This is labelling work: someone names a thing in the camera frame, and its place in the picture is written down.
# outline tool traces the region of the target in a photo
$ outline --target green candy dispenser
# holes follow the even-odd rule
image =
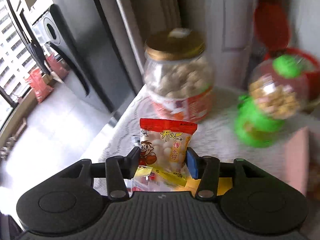
[[[235,132],[252,147],[268,147],[287,118],[300,111],[308,98],[308,80],[290,55],[266,60],[252,72],[249,95],[241,96]]]

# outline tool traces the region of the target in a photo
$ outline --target gold lid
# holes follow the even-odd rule
[[[154,60],[181,60],[200,55],[205,45],[198,32],[177,28],[150,36],[145,48]]]

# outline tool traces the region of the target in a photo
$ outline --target red lid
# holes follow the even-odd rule
[[[285,49],[290,41],[290,30],[286,15],[276,4],[260,3],[254,15],[255,33],[270,50]]]

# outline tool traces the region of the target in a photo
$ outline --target table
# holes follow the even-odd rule
[[[268,148],[253,148],[238,141],[233,131],[233,123],[237,115],[239,95],[244,91],[233,88],[216,87],[212,111],[206,119],[198,124],[189,146],[199,156],[210,155],[222,162],[233,162],[235,158],[244,158],[264,169],[279,179],[283,179],[283,144],[298,129],[308,126],[311,131],[320,133],[320,121],[316,118],[297,114],[287,120],[283,130],[279,133],[277,142]],[[140,134],[140,118],[157,118],[144,86],[128,109],[124,112],[114,128],[107,147],[99,157],[99,162],[106,158],[122,155],[126,156],[133,145],[132,135]],[[95,179],[94,188],[102,195],[106,195],[105,179]]]

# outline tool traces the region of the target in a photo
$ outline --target cartoon face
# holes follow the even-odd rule
[[[152,143],[149,141],[141,142],[140,156],[145,156],[151,153],[153,150],[153,147],[151,145]]]

